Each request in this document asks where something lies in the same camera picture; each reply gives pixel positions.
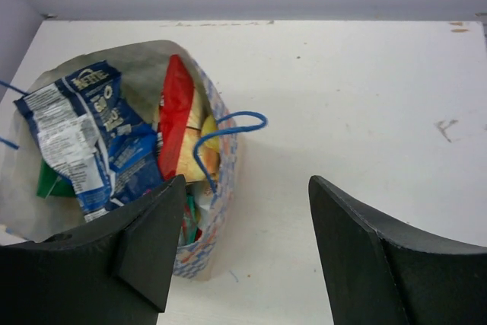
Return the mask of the dark green REAL chips bag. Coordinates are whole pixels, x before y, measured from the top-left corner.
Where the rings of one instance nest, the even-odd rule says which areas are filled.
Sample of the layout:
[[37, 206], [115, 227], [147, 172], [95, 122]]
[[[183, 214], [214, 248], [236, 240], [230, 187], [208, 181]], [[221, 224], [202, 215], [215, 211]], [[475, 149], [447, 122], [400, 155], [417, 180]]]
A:
[[37, 181], [37, 196], [42, 199], [49, 196], [74, 198], [75, 191], [67, 179], [57, 174], [42, 160]]

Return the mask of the blue Kettle snack bag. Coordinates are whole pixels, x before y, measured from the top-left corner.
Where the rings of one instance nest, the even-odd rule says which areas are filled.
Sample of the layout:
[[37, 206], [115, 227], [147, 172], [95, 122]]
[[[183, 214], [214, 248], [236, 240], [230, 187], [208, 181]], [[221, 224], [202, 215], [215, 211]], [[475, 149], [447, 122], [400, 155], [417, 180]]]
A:
[[120, 71], [100, 61], [14, 102], [42, 159], [72, 185], [86, 221], [163, 182], [157, 133], [129, 106], [121, 81]]

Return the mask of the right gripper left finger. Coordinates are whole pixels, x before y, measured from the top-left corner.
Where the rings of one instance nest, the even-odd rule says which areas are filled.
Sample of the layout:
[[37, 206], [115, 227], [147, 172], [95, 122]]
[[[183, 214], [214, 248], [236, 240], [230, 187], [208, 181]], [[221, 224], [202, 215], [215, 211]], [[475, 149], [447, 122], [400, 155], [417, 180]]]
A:
[[186, 181], [36, 243], [1, 248], [3, 324], [154, 324], [164, 312]]

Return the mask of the red Chuba cassava chips bag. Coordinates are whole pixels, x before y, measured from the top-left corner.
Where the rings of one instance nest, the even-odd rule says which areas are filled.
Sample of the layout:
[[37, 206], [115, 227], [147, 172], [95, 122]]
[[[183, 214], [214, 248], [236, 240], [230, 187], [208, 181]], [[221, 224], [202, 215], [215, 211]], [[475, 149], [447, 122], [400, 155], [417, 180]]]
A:
[[201, 145], [198, 157], [193, 157], [196, 143], [202, 137], [202, 127], [209, 114], [205, 96], [196, 86], [182, 58], [169, 58], [159, 106], [158, 132], [162, 146], [158, 153], [158, 167], [162, 177], [169, 180], [183, 175], [187, 183], [195, 183], [218, 176], [219, 148]]

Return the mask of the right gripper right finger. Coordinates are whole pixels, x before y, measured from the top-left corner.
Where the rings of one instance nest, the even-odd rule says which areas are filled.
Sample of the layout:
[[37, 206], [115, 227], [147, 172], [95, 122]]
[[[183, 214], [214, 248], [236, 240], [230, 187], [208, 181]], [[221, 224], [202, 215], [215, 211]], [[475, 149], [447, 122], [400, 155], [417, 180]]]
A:
[[310, 211], [335, 324], [484, 324], [486, 248], [423, 231], [312, 176]]

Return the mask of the teal Fox's candy bag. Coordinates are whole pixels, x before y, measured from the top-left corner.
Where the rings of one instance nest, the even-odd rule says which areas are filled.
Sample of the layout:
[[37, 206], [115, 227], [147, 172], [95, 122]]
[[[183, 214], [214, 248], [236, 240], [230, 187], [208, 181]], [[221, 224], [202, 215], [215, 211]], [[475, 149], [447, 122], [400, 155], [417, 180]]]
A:
[[178, 246], [196, 242], [208, 224], [213, 192], [207, 182], [192, 183], [186, 187], [186, 204]]

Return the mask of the blue checkered paper bag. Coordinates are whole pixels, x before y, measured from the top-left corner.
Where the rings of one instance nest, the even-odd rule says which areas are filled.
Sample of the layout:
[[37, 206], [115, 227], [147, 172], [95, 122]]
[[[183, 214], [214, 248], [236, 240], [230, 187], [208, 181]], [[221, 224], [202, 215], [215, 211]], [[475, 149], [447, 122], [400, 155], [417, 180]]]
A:
[[37, 196], [37, 181], [42, 156], [25, 118], [14, 102], [24, 95], [52, 84], [95, 62], [106, 61], [122, 74], [121, 90], [129, 106], [157, 133], [156, 159], [162, 138], [158, 132], [159, 106], [164, 77], [172, 55], [182, 58], [196, 86], [205, 96], [209, 114], [196, 143], [193, 157], [198, 164], [198, 148], [219, 148], [218, 176], [207, 182], [213, 192], [208, 224], [194, 243], [177, 248], [173, 272], [192, 279], [207, 267], [226, 219], [228, 203], [234, 193], [240, 160], [238, 136], [244, 128], [225, 106], [210, 78], [189, 53], [169, 40], [155, 40], [118, 46], [77, 56], [55, 69], [44, 72], [31, 86], [19, 88], [11, 106], [1, 108], [1, 230], [16, 241], [41, 242], [48, 237], [78, 227], [86, 221], [76, 198]]

